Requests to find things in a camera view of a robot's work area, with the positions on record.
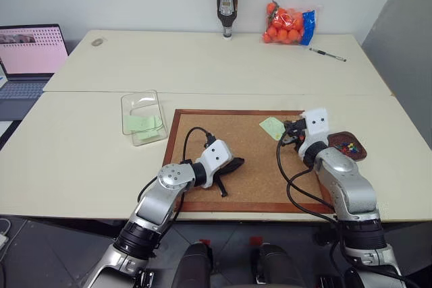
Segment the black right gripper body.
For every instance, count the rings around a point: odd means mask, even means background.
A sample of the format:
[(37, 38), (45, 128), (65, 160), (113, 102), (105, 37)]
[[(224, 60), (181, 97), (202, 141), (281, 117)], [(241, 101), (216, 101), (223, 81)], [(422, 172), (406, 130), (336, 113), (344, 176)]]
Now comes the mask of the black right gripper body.
[(303, 143), (305, 139), (306, 119), (301, 118), (294, 121), (290, 127), (285, 127), (286, 135), (295, 137), (294, 143)]

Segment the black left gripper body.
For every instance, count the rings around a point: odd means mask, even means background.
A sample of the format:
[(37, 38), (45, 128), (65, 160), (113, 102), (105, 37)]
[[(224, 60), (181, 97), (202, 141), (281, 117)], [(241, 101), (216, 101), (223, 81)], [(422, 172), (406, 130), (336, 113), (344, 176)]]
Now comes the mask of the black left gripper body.
[(213, 181), (217, 182), (220, 180), (222, 175), (234, 172), (238, 168), (238, 157), (233, 158), (228, 164), (224, 165), (213, 176)]

